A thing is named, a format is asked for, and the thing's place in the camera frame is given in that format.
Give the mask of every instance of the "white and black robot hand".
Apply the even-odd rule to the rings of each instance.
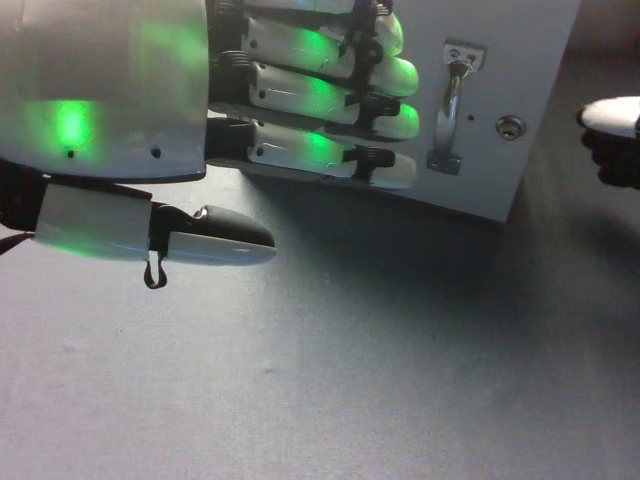
[[[584,146],[600,167],[600,180],[640,189],[640,97],[599,100],[585,106],[578,123],[587,129]]]
[[[418,134],[390,0],[3,0],[0,223],[85,256],[247,265],[275,254],[251,219],[194,216],[119,185],[207,165],[402,189]],[[225,114],[213,115],[211,110]]]

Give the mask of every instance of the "metal handle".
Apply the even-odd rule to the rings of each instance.
[[[445,45],[445,63],[449,65],[449,85],[438,112],[434,148],[429,152],[427,166],[431,170],[458,175],[462,159],[453,154],[453,143],[458,125],[460,96],[465,79],[479,70],[484,59],[484,50],[463,44]]]

